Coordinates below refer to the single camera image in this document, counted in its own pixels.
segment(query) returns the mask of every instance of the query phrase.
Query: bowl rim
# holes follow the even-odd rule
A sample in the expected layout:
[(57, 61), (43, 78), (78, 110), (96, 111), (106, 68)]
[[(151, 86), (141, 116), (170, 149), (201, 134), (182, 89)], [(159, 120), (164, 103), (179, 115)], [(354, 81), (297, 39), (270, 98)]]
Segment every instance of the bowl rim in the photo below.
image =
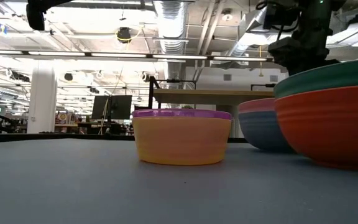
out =
[(272, 111), (274, 110), (275, 98), (264, 98), (258, 100), (250, 100), (240, 103), (237, 107), (239, 113)]
[(204, 117), (204, 116), (135, 116), (136, 113), (142, 111), (197, 111), (197, 112), (204, 112), (204, 113), (211, 113), (211, 114), (221, 114), (222, 116), (227, 116), (227, 118), (215, 118), (215, 119), (233, 119), (232, 114), (225, 112), (225, 111), (216, 111), (216, 110), (203, 110), (203, 109), (188, 109), (188, 108), (162, 108), (162, 109), (141, 109), (132, 112), (133, 118), (166, 118), (166, 117), (187, 117), (187, 118), (214, 118), (214, 117)]
[[(354, 60), (354, 61), (351, 61), (351, 62), (344, 62), (344, 63), (335, 63), (335, 64), (332, 64), (332, 65), (326, 65), (326, 66), (322, 66), (322, 67), (318, 67), (318, 68), (313, 68), (313, 69), (310, 69), (310, 70), (307, 70), (307, 71), (304, 71), (304, 72), (300, 72), (300, 73), (297, 73), (295, 75), (292, 75), (280, 82), (277, 83), (277, 85), (275, 86), (274, 88), (274, 93), (276, 93), (275, 90), (277, 90), (278, 88), (280, 88), (282, 85), (287, 85), (288, 82), (292, 82), (294, 79), (298, 78), (299, 76), (302, 76), (302, 75), (305, 75), (305, 74), (308, 74), (310, 72), (314, 72), (316, 70), (325, 70), (327, 68), (331, 68), (333, 66), (335, 67), (343, 67), (343, 66), (350, 66), (352, 65), (353, 63), (358, 63), (358, 60)], [(348, 86), (338, 86), (338, 87), (334, 87), (334, 88), (343, 88), (343, 87), (348, 87)]]
[(353, 89), (353, 88), (358, 88), (358, 85), (357, 86), (344, 86), (344, 87), (328, 88), (328, 89), (323, 89), (323, 90), (307, 91), (307, 92), (304, 92), (304, 93), (297, 93), (297, 94), (293, 94), (293, 95), (289, 95), (289, 96), (284, 96), (284, 97), (281, 97), (281, 98), (276, 98), (275, 101), (286, 99), (286, 98), (289, 98), (289, 97), (292, 97), (292, 96), (295, 97), (295, 96), (305, 95), (305, 94), (309, 94), (309, 93), (319, 93), (319, 92), (322, 92), (322, 91), (335, 91), (335, 90)]

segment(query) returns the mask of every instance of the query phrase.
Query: stacked bowls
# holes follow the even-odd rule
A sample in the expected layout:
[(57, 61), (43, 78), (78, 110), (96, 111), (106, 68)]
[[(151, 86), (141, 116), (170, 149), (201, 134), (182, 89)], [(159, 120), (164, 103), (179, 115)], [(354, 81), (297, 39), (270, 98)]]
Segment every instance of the stacked bowls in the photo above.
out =
[(247, 101), (239, 105), (239, 120), (245, 139), (270, 152), (293, 152), (277, 123), (274, 98)]
[(231, 114), (190, 109), (133, 112), (140, 160), (168, 165), (205, 165), (224, 159)]
[(288, 143), (318, 164), (358, 169), (358, 61), (299, 73), (274, 89)]

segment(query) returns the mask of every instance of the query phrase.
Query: shelf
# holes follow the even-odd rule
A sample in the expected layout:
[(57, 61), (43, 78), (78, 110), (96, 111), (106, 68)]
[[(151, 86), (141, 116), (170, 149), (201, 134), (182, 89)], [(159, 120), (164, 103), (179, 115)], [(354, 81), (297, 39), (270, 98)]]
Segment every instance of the shelf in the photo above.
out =
[(238, 105), (245, 101), (271, 97), (272, 91), (154, 90), (154, 98), (159, 103)]

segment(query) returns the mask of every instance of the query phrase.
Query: monitor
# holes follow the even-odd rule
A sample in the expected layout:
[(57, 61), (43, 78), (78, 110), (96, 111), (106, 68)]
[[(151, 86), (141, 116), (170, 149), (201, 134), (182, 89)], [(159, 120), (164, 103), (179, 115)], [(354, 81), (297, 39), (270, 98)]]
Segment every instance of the monitor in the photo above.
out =
[(136, 106), (135, 105), (135, 110), (144, 110), (144, 109), (148, 109), (149, 107), (148, 106)]
[(111, 109), (111, 119), (130, 119), (132, 95), (126, 96), (95, 96), (92, 119), (103, 119), (104, 107)]

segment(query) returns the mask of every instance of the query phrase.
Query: gray table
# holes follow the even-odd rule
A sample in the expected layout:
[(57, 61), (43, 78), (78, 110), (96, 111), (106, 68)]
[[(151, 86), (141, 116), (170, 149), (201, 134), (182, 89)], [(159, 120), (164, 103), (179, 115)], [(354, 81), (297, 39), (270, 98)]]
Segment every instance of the gray table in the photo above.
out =
[(358, 172), (230, 144), (211, 166), (140, 162), (134, 142), (0, 143), (0, 224), (358, 224)]

